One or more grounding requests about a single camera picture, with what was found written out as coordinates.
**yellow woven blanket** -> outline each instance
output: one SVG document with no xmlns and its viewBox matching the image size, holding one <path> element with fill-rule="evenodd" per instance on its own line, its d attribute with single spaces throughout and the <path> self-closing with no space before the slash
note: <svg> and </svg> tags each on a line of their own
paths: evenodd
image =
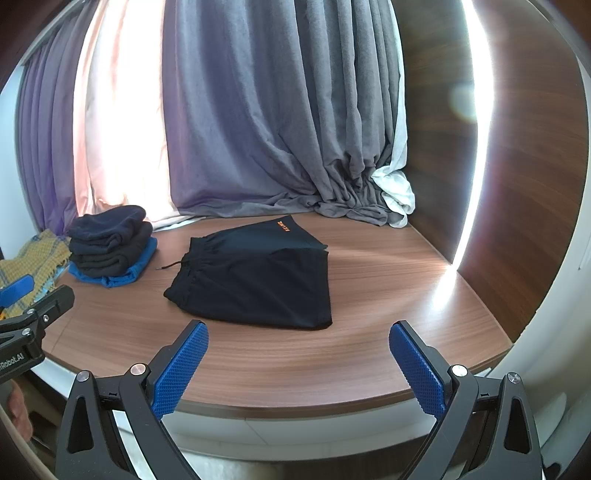
<svg viewBox="0 0 591 480">
<path fill-rule="evenodd" d="M 45 230 L 31 238 L 12 260 L 0 260 L 0 286 L 5 287 L 24 275 L 32 275 L 35 280 L 33 291 L 21 298 L 2 313 L 14 317 L 23 313 L 43 288 L 53 290 L 54 276 L 70 257 L 67 242 Z"/>
</svg>

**white cloth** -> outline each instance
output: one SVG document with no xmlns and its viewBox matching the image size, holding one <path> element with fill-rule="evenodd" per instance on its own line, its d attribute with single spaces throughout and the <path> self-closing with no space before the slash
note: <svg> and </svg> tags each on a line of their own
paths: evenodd
<svg viewBox="0 0 591 480">
<path fill-rule="evenodd" d="M 390 226 L 402 228 L 408 223 L 407 215 L 413 213 L 415 208 L 415 198 L 413 190 L 406 176 L 402 171 L 407 160 L 408 128 L 406 118 L 405 104 L 405 79 L 404 79 L 404 61 L 402 59 L 402 41 L 400 39 L 400 30 L 398 21 L 394 13 L 394 7 L 390 2 L 390 16 L 396 38 L 396 51 L 398 53 L 398 69 L 400 71 L 400 83 L 398 86 L 398 111 L 396 114 L 396 130 L 394 133 L 394 146 L 392 148 L 392 160 L 389 165 L 377 169 L 372 178 L 376 185 L 382 190 L 382 197 L 386 205 L 393 212 L 403 215 L 402 219 L 396 223 L 390 223 Z"/>
</svg>

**white curtain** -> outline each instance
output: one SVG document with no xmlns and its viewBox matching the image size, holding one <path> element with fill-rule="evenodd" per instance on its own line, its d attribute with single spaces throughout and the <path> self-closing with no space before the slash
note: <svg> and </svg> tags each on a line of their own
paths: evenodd
<svg viewBox="0 0 591 480">
<path fill-rule="evenodd" d="M 177 222 L 162 102 L 165 0 L 100 0 L 74 87 L 79 214 L 141 205 L 156 227 Z"/>
</svg>

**purple curtain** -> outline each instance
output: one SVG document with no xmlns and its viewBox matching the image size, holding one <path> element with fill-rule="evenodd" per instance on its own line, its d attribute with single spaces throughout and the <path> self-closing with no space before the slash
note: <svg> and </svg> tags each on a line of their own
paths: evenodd
<svg viewBox="0 0 591 480">
<path fill-rule="evenodd" d="M 78 216 L 72 140 L 74 81 L 98 0 L 71 14 L 27 62 L 17 118 L 22 184 L 39 230 L 62 235 Z"/>
</svg>

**wooden table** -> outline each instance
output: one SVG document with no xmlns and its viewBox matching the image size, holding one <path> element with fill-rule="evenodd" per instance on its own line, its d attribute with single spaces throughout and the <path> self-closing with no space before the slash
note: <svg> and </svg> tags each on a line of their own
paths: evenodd
<svg viewBox="0 0 591 480">
<path fill-rule="evenodd" d="M 511 346 L 475 293 L 413 228 L 376 227 L 315 213 L 295 220 L 329 246 L 333 325 L 313 332 L 206 320 L 209 350 L 180 410 L 221 417 L 313 417 L 366 410 L 411 396 L 388 349 L 393 322 L 409 321 L 450 363 L 479 370 Z M 69 274 L 76 302 L 47 330 L 44 348 L 96 376 L 148 362 L 193 317 L 164 296 L 192 236 L 267 218 L 206 219 L 159 232 L 142 277 L 107 289 Z"/>
</svg>

